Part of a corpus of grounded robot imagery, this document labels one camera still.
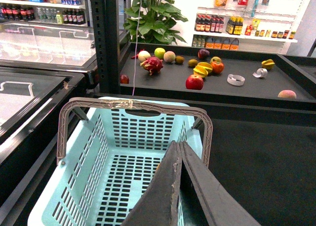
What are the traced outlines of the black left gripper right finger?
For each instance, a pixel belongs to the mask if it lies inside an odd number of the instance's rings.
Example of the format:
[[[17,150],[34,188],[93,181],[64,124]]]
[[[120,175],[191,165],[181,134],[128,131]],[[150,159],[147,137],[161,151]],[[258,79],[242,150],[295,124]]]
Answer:
[[[187,142],[180,142],[180,226],[258,226]]]

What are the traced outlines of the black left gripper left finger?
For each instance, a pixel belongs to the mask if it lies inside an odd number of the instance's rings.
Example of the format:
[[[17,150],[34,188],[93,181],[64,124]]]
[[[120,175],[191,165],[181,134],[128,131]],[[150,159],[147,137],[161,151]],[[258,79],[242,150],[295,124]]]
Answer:
[[[182,171],[180,144],[172,141],[146,191],[123,226],[176,226]]]

